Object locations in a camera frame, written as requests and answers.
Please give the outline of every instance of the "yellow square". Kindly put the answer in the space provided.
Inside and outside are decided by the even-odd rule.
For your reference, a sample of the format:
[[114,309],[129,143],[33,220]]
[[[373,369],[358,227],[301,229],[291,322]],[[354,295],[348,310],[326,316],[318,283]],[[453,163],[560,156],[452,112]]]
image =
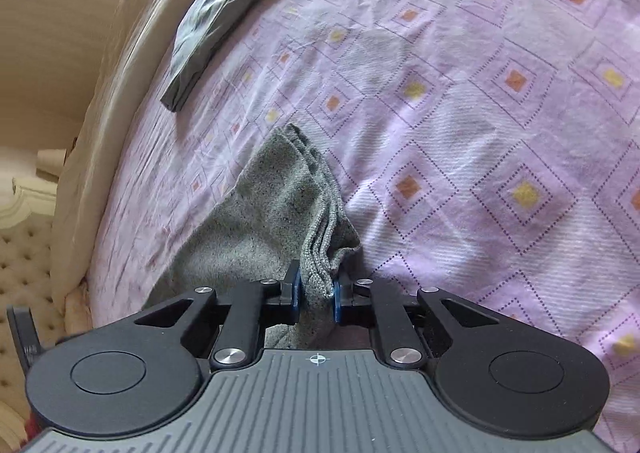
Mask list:
[[331,43],[340,43],[346,35],[347,33],[344,30],[337,28],[335,30],[332,30],[329,34],[329,41]]
[[511,193],[514,200],[520,204],[525,209],[531,209],[535,207],[540,199],[540,195],[538,194],[538,190],[535,189],[529,182],[523,182],[516,189],[514,189],[513,193]]
[[621,88],[623,84],[625,84],[624,76],[620,75],[613,68],[607,68],[603,74],[604,80],[607,81],[614,88]]
[[412,81],[411,83],[408,83],[407,86],[405,86],[404,97],[407,97],[411,100],[418,100],[425,94],[426,91],[427,89],[425,88],[424,84],[418,83],[417,81]]
[[277,121],[278,119],[278,110],[276,110],[275,108],[272,108],[271,110],[269,110],[269,112],[267,113],[267,115],[264,116],[264,119],[269,123],[269,124],[273,124],[274,122]]
[[633,334],[622,336],[618,341],[613,343],[612,348],[616,354],[622,357],[630,356],[639,351]]

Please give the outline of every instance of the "black circular pad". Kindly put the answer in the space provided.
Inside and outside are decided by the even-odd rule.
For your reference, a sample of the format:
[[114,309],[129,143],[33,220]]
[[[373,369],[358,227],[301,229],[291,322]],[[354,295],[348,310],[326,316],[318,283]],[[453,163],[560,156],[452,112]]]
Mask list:
[[589,351],[505,317],[455,334],[434,380],[463,419],[513,438],[591,429],[609,393],[607,371]]
[[145,361],[125,352],[101,352],[80,359],[71,370],[78,388],[98,395],[133,388],[145,376]]
[[495,382],[520,393],[543,393],[562,382],[564,369],[555,359],[529,351],[507,352],[492,360]]
[[26,381],[38,421],[96,437],[130,435],[169,419],[202,384],[198,362],[173,330],[116,322],[47,351]]

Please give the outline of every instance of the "ribbed gray surface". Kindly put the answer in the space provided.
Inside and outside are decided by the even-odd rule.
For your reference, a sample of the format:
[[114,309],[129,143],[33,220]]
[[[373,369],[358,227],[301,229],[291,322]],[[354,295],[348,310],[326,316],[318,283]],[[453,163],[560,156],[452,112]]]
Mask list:
[[[203,396],[163,428],[90,441],[47,431],[30,453],[604,453],[580,432],[549,441],[488,435],[449,413],[417,372],[372,351],[265,351],[245,370],[213,376]],[[88,411],[99,411],[88,408]]]

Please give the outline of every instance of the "tufted headboard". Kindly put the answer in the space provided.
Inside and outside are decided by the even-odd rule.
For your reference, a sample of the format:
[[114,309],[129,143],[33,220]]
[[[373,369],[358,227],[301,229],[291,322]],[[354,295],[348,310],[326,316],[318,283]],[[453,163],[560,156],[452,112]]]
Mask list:
[[49,277],[55,184],[14,179],[14,202],[0,207],[0,435],[26,419],[24,375],[6,320],[6,306],[31,308],[40,340],[50,346],[65,334],[53,306]]

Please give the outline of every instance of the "purple bedsheet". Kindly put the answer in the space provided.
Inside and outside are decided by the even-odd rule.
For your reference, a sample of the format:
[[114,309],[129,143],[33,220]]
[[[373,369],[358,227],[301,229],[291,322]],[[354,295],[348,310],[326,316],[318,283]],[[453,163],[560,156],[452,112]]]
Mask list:
[[182,112],[136,115],[88,273],[139,310],[273,126],[323,150],[371,277],[440,285],[593,351],[596,428],[640,447],[640,0],[263,0]]

